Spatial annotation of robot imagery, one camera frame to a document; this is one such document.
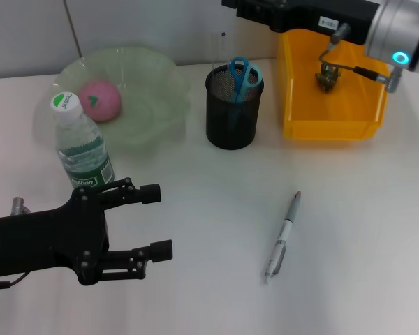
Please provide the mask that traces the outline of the black mesh pen holder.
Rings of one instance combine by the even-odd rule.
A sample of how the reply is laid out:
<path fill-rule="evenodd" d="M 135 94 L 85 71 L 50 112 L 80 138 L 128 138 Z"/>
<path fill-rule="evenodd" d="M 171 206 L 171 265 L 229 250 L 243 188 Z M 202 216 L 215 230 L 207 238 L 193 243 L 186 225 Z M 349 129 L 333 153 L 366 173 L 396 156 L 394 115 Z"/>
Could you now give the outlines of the black mesh pen holder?
<path fill-rule="evenodd" d="M 234 102 L 235 79 L 224 64 L 208 74 L 205 88 L 207 139 L 225 150 L 238 150 L 250 145 L 256 136 L 264 82 L 248 89 L 243 101 Z"/>

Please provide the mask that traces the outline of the transparent plastic ruler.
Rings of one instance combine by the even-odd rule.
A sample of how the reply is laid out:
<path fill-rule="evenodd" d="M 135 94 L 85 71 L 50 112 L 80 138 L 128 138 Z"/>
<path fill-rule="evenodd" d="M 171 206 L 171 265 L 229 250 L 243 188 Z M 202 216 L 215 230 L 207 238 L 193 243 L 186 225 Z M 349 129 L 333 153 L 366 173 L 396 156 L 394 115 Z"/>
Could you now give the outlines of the transparent plastic ruler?
<path fill-rule="evenodd" d="M 228 56 L 228 35 L 226 31 L 215 31 L 210 36 L 210 52 L 213 77 L 217 64 L 222 64 L 225 70 L 229 69 L 230 59 Z"/>

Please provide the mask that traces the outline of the yellow plastic bin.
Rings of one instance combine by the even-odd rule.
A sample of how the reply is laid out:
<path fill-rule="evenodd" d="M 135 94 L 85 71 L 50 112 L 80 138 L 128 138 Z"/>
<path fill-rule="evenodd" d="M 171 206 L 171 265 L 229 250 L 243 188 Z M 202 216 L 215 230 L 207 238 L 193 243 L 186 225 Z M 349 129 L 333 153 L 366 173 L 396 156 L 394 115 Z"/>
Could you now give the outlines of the yellow plastic bin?
<path fill-rule="evenodd" d="M 279 35 L 277 90 L 284 136 L 309 141 L 371 138 L 383 123 L 388 92 L 382 84 L 344 69 L 332 91 L 324 92 L 316 74 L 328 42 L 328 36 L 302 29 Z"/>

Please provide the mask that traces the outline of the blue scissors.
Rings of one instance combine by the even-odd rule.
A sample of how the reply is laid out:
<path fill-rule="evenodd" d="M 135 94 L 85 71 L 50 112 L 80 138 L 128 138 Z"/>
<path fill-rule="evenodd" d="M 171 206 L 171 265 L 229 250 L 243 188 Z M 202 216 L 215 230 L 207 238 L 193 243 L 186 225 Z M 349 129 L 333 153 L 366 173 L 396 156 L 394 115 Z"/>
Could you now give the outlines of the blue scissors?
<path fill-rule="evenodd" d="M 240 105 L 246 103 L 251 107 L 255 103 L 255 108 L 258 109 L 263 90 L 263 75 L 260 68 L 245 57 L 235 57 L 229 63 L 228 70 L 234 80 L 230 93 L 230 102 L 234 107 L 228 113 L 228 130 L 234 133 L 244 113 L 244 108 Z"/>

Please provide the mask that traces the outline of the grey white pen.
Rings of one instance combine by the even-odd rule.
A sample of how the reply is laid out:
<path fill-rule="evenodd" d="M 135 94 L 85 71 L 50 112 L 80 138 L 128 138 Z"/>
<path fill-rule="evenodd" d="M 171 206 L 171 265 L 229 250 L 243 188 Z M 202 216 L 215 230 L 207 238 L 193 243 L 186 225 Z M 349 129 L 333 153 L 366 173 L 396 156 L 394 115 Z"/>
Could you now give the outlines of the grey white pen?
<path fill-rule="evenodd" d="M 298 191 L 294 195 L 293 199 L 291 200 L 289 204 L 288 211 L 286 212 L 283 224 L 279 232 L 279 236 L 277 237 L 270 259 L 265 268 L 265 272 L 264 272 L 265 284 L 268 284 L 269 280 L 273 278 L 274 276 L 276 276 L 281 269 L 281 265 L 284 260 L 284 255 L 287 248 L 288 236 L 293 226 L 293 222 L 295 220 L 297 210 L 300 206 L 300 200 L 301 200 L 301 191 Z"/>

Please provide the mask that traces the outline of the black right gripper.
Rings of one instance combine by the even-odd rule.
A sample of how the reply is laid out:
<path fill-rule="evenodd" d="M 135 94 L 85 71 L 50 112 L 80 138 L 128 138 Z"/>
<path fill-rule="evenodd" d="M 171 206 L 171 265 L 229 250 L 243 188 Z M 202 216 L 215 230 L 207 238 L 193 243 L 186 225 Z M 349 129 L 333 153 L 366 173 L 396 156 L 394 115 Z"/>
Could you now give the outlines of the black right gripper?
<path fill-rule="evenodd" d="M 368 0 L 221 0 L 221 5 L 236 10 L 236 16 L 247 20 L 268 20 L 277 33 L 305 29 L 331 35 L 347 24 L 344 40 L 363 45 L 370 30 L 378 4 Z"/>

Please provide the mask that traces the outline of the green plastic wrapper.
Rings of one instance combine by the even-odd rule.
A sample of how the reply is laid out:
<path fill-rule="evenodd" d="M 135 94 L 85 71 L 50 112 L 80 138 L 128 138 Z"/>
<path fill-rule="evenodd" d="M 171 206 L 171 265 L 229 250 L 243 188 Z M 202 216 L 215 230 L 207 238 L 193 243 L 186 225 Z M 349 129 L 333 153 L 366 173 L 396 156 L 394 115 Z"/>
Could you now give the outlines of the green plastic wrapper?
<path fill-rule="evenodd" d="M 321 64 L 321 69 L 315 74 L 318 86 L 325 93 L 329 93 L 335 87 L 338 78 L 341 76 L 341 71 L 338 67 Z"/>

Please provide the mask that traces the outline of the green glass fruit plate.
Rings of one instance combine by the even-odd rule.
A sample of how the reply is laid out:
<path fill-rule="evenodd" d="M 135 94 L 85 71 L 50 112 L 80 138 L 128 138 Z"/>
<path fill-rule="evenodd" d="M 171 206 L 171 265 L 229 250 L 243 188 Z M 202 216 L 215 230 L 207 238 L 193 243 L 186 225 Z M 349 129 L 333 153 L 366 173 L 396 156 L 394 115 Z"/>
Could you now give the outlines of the green glass fruit plate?
<path fill-rule="evenodd" d="M 78 94 L 92 80 L 118 88 L 119 116 L 98 125 L 109 149 L 141 148 L 179 130 L 190 110 L 191 85 L 172 59 L 146 47 L 105 48 L 74 61 L 56 77 L 50 95 Z"/>

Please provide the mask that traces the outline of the clear green-label water bottle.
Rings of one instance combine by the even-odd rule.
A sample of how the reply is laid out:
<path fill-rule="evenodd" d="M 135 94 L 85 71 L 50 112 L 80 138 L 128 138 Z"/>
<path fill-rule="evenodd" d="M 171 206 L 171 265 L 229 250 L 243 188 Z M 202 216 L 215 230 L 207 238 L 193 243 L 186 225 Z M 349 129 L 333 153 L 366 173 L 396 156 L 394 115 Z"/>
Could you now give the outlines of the clear green-label water bottle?
<path fill-rule="evenodd" d="M 115 180 L 104 138 L 88 117 L 78 96 L 65 91 L 54 95 L 50 109 L 55 120 L 58 157 L 74 188 L 95 187 Z"/>

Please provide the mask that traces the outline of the pink toy peach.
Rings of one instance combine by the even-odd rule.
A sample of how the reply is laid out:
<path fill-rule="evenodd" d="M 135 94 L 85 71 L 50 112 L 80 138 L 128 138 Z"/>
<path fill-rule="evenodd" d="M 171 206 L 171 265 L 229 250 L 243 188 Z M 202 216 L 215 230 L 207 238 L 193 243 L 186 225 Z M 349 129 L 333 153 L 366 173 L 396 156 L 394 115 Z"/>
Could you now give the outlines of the pink toy peach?
<path fill-rule="evenodd" d="M 111 121 L 121 112 L 121 94 L 117 86 L 110 81 L 88 81 L 78 96 L 85 114 L 94 121 Z"/>

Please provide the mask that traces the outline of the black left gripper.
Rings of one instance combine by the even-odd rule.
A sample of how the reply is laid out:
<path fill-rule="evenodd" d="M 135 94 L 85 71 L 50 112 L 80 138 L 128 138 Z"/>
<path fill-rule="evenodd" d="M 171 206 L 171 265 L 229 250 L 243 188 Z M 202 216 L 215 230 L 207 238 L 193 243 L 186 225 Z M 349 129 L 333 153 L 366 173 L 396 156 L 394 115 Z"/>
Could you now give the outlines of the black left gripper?
<path fill-rule="evenodd" d="M 99 194 L 78 188 L 59 208 L 1 217 L 0 277 L 66 267 L 82 285 L 98 283 L 98 259 L 109 247 Z"/>

